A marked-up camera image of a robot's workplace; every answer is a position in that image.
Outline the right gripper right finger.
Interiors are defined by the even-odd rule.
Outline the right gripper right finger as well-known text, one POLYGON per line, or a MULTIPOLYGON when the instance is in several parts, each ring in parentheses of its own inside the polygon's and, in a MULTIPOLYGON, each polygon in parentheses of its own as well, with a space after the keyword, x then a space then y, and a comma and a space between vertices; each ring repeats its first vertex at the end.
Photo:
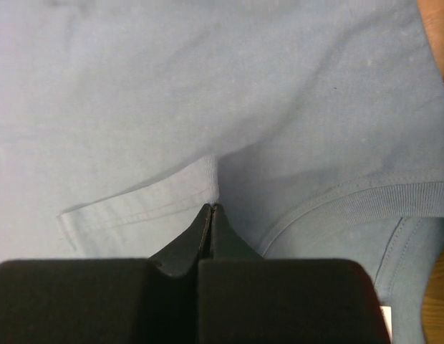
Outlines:
POLYGON ((236 233, 220 204, 216 204, 212 210, 210 256, 215 260, 264 259, 236 233))

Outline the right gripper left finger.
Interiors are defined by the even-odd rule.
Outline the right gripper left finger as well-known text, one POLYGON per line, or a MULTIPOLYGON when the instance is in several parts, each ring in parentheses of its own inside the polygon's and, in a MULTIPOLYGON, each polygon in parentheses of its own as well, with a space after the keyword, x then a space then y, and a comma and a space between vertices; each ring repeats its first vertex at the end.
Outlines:
POLYGON ((164 275, 181 278, 208 256, 211 246, 211 205, 204 204, 190 226, 148 260, 164 275))

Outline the blue-grey t shirt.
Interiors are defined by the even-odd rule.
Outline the blue-grey t shirt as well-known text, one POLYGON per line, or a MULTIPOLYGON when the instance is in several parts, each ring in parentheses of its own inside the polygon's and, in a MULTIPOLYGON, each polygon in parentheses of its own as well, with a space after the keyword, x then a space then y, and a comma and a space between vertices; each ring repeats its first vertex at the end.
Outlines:
POLYGON ((149 257, 220 203, 423 343, 444 84, 415 1, 0 1, 0 262, 149 257))

